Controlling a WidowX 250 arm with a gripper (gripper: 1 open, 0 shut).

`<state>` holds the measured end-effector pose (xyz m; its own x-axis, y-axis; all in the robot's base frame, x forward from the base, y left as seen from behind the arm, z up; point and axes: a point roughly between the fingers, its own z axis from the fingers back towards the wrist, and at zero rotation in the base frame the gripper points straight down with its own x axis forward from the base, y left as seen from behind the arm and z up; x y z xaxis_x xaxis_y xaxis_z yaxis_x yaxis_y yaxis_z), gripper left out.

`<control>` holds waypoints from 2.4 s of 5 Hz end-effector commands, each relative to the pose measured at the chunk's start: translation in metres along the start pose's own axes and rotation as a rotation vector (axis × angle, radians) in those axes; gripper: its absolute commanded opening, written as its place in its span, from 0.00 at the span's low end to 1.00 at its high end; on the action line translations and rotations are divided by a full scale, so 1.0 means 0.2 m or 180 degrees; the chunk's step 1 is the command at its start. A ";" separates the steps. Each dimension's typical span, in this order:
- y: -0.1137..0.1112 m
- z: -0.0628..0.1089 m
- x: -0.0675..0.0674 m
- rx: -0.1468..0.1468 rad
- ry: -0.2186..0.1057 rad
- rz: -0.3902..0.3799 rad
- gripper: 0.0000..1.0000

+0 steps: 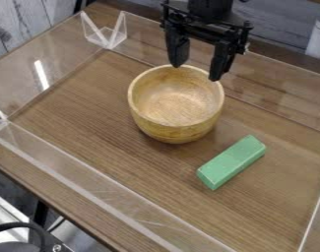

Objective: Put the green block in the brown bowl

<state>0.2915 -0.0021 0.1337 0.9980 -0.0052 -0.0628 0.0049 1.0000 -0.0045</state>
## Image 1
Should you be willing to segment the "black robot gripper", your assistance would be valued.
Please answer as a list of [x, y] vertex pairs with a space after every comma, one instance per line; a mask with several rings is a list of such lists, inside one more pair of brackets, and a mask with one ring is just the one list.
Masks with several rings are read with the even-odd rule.
[[229, 71], [236, 53], [249, 46], [253, 23], [233, 11], [235, 0], [164, 0], [161, 28], [165, 32], [171, 64], [180, 68], [191, 56], [191, 39], [216, 44], [209, 79]]

